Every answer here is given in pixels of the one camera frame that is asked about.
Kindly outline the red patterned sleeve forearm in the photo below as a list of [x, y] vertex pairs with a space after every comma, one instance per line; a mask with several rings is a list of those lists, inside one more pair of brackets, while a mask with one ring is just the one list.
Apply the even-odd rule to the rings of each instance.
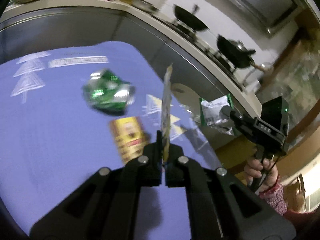
[[269, 204], [277, 213], [289, 220], [294, 226], [319, 224], [319, 210], [306, 213], [297, 213], [288, 210], [284, 200], [283, 187], [275, 183], [266, 191], [259, 193], [259, 197]]

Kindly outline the right hand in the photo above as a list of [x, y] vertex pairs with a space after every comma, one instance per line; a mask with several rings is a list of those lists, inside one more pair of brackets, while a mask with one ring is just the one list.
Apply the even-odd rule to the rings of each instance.
[[260, 187], [260, 192], [266, 191], [276, 184], [278, 180], [277, 166], [274, 164], [274, 161], [270, 159], [264, 159], [263, 163], [253, 156], [247, 159], [244, 167], [244, 176], [248, 184], [251, 184], [253, 179], [261, 178], [262, 170], [268, 171], [268, 175]]

